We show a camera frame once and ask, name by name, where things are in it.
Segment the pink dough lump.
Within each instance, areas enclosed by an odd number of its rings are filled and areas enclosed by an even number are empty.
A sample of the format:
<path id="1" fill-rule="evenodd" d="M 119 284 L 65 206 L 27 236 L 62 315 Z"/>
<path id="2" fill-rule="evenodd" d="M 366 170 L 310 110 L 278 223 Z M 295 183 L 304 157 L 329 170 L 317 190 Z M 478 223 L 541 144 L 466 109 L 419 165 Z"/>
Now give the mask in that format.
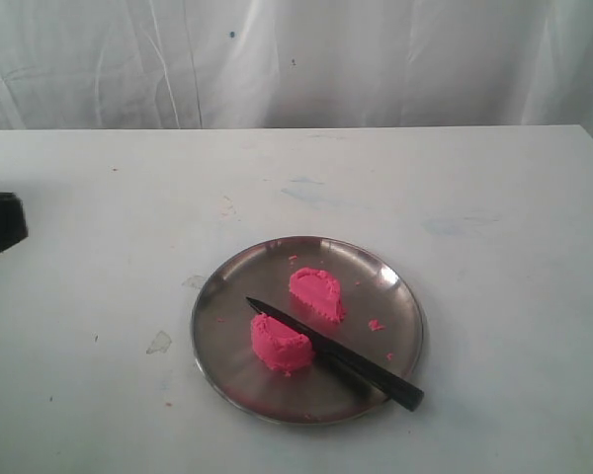
<path id="1" fill-rule="evenodd" d="M 330 272 L 301 268 L 290 276 L 290 294 L 323 320 L 339 324 L 345 318 L 341 285 Z"/>
<path id="2" fill-rule="evenodd" d="M 311 366 L 314 351 L 310 339 L 267 314 L 253 317 L 250 333 L 254 354 L 269 369 L 291 376 Z"/>

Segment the black knife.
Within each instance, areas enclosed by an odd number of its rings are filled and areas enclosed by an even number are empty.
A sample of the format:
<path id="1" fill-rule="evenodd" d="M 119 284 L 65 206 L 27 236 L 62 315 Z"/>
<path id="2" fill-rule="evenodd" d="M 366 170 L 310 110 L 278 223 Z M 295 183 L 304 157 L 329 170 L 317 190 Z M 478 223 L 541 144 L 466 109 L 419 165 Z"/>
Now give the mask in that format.
<path id="1" fill-rule="evenodd" d="M 393 374 L 340 343 L 323 336 L 293 316 L 266 302 L 250 296 L 246 297 L 246 301 L 254 310 L 272 317 L 299 334 L 307 336 L 317 353 L 336 358 L 340 363 L 355 371 L 406 410 L 414 412 L 423 401 L 424 392 L 400 376 Z"/>

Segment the pink sand crumb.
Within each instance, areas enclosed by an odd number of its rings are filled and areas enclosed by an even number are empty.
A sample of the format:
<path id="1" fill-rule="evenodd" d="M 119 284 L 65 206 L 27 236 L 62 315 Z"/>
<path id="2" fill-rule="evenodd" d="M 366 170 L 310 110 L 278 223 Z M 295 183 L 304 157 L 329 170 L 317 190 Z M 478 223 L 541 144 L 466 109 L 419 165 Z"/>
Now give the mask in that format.
<path id="1" fill-rule="evenodd" d="M 385 325 L 382 324 L 379 320 L 377 319 L 372 319 L 369 321 L 368 326 L 370 328 L 371 331 L 375 332 L 375 331 L 381 331 L 385 328 Z"/>

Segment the round steel plate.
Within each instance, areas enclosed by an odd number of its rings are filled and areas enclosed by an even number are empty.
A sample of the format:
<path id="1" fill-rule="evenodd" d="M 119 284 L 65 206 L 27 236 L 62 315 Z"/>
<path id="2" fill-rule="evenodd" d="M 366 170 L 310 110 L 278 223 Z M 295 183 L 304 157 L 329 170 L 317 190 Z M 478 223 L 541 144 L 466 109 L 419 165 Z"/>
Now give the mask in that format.
<path id="1" fill-rule="evenodd" d="M 289 291 L 301 268 L 330 272 L 341 285 L 345 318 L 319 318 Z M 206 280 L 190 323 L 197 365 L 229 403 L 261 419 L 329 425 L 358 418 L 387 397 L 338 361 L 317 356 L 285 376 L 269 369 L 251 346 L 254 316 L 246 297 L 263 300 L 401 378 L 410 379 L 422 352 L 424 315 L 406 282 L 385 261 L 355 245 L 291 236 L 249 247 Z M 371 331 L 372 319 L 385 325 Z"/>

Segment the white backdrop curtain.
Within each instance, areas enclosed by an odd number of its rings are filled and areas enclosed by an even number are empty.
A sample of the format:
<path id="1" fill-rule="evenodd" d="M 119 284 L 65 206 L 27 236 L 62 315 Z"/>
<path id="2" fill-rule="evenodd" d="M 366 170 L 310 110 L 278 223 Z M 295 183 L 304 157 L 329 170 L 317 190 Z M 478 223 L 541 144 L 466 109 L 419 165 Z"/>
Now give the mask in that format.
<path id="1" fill-rule="evenodd" d="M 0 1 L 0 129 L 579 124 L 593 1 Z"/>

